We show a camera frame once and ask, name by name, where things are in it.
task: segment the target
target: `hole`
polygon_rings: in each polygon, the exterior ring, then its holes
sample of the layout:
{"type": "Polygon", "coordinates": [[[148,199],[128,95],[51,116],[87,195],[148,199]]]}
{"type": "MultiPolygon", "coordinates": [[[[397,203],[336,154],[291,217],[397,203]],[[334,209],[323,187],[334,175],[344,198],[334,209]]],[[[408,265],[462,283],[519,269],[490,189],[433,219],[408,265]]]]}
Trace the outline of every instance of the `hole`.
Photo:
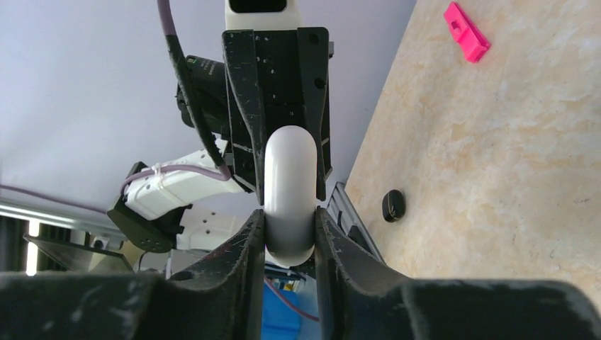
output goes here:
{"type": "Polygon", "coordinates": [[[313,83],[318,89],[323,89],[325,87],[325,81],[321,78],[315,78],[315,81],[313,83]]]}
{"type": "Polygon", "coordinates": [[[309,42],[312,43],[312,44],[314,44],[314,45],[319,44],[319,37],[318,37],[318,35],[316,35],[316,34],[309,35],[309,42]]]}
{"type": "Polygon", "coordinates": [[[192,279],[193,277],[194,277],[194,275],[190,271],[180,271],[180,272],[173,274],[173,276],[171,276],[170,280],[186,281],[186,280],[192,279]]]}
{"type": "Polygon", "coordinates": [[[286,9],[287,0],[229,0],[236,13],[276,13],[286,9]]]}

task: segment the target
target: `pink plastic piece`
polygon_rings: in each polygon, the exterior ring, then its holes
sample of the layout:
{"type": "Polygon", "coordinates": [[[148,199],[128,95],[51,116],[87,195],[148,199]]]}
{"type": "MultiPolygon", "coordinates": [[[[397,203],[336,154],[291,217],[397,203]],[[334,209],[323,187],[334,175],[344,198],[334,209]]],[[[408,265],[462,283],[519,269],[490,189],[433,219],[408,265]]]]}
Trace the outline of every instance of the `pink plastic piece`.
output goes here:
{"type": "Polygon", "coordinates": [[[444,20],[449,24],[453,39],[461,46],[464,57],[469,62],[478,62],[490,48],[490,42],[479,31],[456,2],[451,2],[444,12],[444,20]]]}

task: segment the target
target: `light fixture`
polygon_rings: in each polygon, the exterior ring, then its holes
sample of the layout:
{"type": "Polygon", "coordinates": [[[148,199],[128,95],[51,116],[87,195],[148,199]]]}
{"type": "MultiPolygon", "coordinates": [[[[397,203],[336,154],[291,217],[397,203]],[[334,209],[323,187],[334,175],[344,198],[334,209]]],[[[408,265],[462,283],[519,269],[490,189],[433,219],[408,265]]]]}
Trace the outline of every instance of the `light fixture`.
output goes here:
{"type": "MultiPolygon", "coordinates": [[[[30,236],[38,236],[40,234],[40,221],[29,220],[29,228],[27,233],[30,236]]],[[[28,276],[33,276],[38,271],[38,246],[29,242],[27,244],[27,266],[25,273],[28,276]]]]}

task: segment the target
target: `white ceiling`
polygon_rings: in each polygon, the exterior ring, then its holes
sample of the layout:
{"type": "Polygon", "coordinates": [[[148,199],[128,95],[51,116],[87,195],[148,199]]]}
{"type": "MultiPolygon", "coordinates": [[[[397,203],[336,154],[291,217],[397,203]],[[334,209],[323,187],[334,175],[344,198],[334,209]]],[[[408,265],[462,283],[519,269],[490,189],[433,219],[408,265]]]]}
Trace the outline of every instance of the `white ceiling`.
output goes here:
{"type": "MultiPolygon", "coordinates": [[[[330,187],[349,175],[414,4],[299,0],[305,26],[335,42],[330,187]]],[[[223,0],[172,1],[172,11],[184,53],[222,60],[223,0]]],[[[133,163],[202,148],[175,88],[155,1],[3,0],[0,183],[107,207],[133,163]]],[[[241,217],[257,207],[254,194],[202,204],[241,217]]]]}

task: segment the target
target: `beige table surface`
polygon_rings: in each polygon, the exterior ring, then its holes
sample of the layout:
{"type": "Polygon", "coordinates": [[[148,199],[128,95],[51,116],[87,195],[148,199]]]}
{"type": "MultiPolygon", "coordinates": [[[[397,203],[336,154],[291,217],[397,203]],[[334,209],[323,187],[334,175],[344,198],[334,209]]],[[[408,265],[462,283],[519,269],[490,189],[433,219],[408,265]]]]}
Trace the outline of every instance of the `beige table surface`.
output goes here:
{"type": "Polygon", "coordinates": [[[601,1],[461,1],[492,42],[468,63],[418,0],[347,192],[390,266],[556,278],[601,306],[601,1]],[[406,216],[381,200],[405,192],[406,216]]]}

